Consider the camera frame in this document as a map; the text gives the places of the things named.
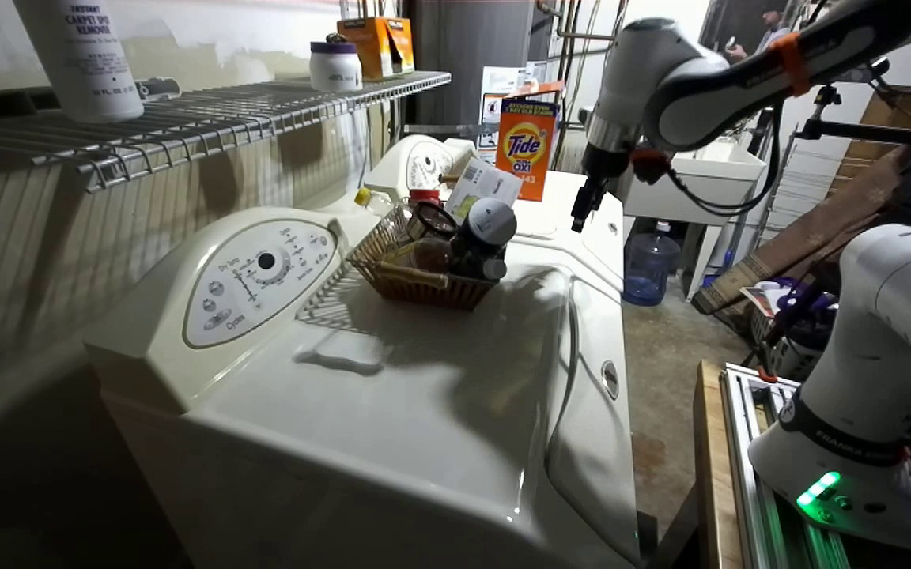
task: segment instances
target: wicker basket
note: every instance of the wicker basket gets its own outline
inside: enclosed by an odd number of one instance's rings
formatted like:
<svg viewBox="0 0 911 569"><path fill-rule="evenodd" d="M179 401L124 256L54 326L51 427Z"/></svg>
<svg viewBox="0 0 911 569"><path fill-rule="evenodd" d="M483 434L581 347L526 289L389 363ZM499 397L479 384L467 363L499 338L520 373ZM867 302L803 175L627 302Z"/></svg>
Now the wicker basket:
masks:
<svg viewBox="0 0 911 569"><path fill-rule="evenodd" d="M494 282L483 277L397 266L382 259L382 253L394 246L397 241L389 241L389 225L382 220L347 256L347 263L375 285L375 289L389 300L472 310L494 287Z"/></svg>

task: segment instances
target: washing machine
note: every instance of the washing machine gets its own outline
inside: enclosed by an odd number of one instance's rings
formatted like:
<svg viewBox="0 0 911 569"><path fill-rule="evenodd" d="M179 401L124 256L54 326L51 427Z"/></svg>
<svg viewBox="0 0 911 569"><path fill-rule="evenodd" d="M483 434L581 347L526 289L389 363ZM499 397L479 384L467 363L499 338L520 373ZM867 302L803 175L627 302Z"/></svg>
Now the washing machine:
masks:
<svg viewBox="0 0 911 569"><path fill-rule="evenodd" d="M88 333L199 569L638 564L618 282L516 237L474 310L382 300L378 218L227 214Z"/></svg>

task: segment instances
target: cardboard box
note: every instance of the cardboard box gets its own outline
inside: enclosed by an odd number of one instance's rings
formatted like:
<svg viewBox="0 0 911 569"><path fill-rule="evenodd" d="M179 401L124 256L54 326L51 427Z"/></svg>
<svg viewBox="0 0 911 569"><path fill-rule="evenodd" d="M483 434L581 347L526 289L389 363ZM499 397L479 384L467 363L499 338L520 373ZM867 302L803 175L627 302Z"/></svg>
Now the cardboard box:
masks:
<svg viewBox="0 0 911 569"><path fill-rule="evenodd" d="M743 287L780 276L803 277L815 263L840 259L842 246L867 230L880 207L896 200L900 170L901 149L872 161L850 187L821 202L718 276L712 287L696 295L696 310L736 322L743 315Z"/></svg>
<svg viewBox="0 0 911 569"><path fill-rule="evenodd" d="M415 70L412 20L339 20L336 31L357 47L365 80Z"/></svg>
<svg viewBox="0 0 911 569"><path fill-rule="evenodd" d="M558 105L521 99L503 100L494 163L521 179L520 200L545 200L553 131Z"/></svg>

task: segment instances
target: jar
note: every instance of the jar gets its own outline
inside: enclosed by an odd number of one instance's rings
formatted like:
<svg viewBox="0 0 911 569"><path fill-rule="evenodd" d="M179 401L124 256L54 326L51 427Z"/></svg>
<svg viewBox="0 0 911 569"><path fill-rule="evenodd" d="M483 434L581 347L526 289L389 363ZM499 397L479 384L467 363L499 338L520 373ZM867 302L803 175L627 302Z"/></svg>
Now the jar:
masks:
<svg viewBox="0 0 911 569"><path fill-rule="evenodd" d="M479 200L452 237L448 269L472 277L506 276L506 243L516 237L516 207L499 200Z"/></svg>
<svg viewBox="0 0 911 569"><path fill-rule="evenodd" d="M360 90L365 80L357 47L339 35L311 40L311 86L330 93Z"/></svg>
<svg viewBox="0 0 911 569"><path fill-rule="evenodd" d="M339 0L339 20L367 20L375 10L367 0Z"/></svg>
<svg viewBox="0 0 911 569"><path fill-rule="evenodd" d="M635 234L624 249L624 289L627 302L657 305L669 295L669 277L677 266L680 243L672 241L672 225L657 220L655 234Z"/></svg>
<svg viewBox="0 0 911 569"><path fill-rule="evenodd" d="M136 80L103 0L17 0L17 11L70 120L117 124L142 112Z"/></svg>

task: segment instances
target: wire shelf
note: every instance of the wire shelf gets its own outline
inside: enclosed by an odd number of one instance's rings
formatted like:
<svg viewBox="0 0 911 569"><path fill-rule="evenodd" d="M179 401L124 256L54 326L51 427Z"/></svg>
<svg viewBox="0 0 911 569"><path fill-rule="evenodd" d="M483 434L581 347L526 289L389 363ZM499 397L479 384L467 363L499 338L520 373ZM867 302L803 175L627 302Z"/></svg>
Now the wire shelf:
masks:
<svg viewBox="0 0 911 569"><path fill-rule="evenodd" d="M88 188L107 188L155 170L305 128L378 100L448 86L448 73L409 73L365 81L365 90L320 93L308 80L187 90L155 100L141 120L70 124L59 110L0 120L0 151L31 163L77 163Z"/></svg>

